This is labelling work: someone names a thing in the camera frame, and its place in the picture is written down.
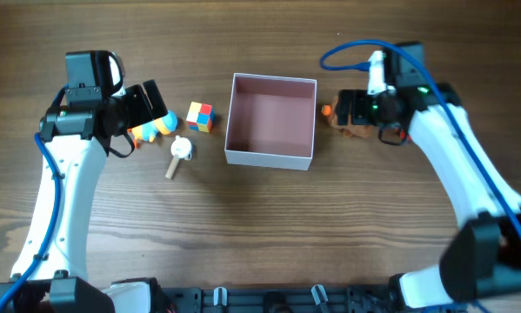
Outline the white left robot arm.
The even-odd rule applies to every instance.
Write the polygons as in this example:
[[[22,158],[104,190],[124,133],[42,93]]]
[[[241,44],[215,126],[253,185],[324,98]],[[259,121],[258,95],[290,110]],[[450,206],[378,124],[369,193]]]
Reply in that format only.
[[[0,312],[166,312],[154,278],[126,279],[100,290],[88,282],[86,243],[97,181],[112,137],[128,136],[168,111],[155,81],[125,92],[64,86],[35,134],[42,179],[28,236]]]

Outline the white pink-lined box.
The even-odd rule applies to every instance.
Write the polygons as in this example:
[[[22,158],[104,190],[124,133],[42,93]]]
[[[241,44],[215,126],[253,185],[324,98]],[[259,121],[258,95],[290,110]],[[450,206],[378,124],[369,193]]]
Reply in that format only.
[[[317,81],[236,73],[227,116],[227,163],[308,170],[314,153]]]

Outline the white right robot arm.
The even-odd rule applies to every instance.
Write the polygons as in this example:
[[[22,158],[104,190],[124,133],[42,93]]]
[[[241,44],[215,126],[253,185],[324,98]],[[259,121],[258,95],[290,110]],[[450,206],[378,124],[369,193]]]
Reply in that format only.
[[[459,231],[437,264],[393,276],[393,310],[436,308],[521,292],[521,196],[499,175],[455,90],[441,83],[340,90],[340,126],[406,130],[451,200]]]

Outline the brown plush toy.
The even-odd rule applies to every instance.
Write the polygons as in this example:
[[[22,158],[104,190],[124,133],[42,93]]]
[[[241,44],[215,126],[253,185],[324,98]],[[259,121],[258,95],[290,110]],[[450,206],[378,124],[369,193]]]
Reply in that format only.
[[[333,129],[339,130],[344,137],[370,137],[374,127],[371,125],[355,125],[348,123],[347,125],[337,124],[337,111],[336,106],[338,103],[338,97],[334,97],[330,103],[324,104],[321,107],[321,113],[325,121]]]

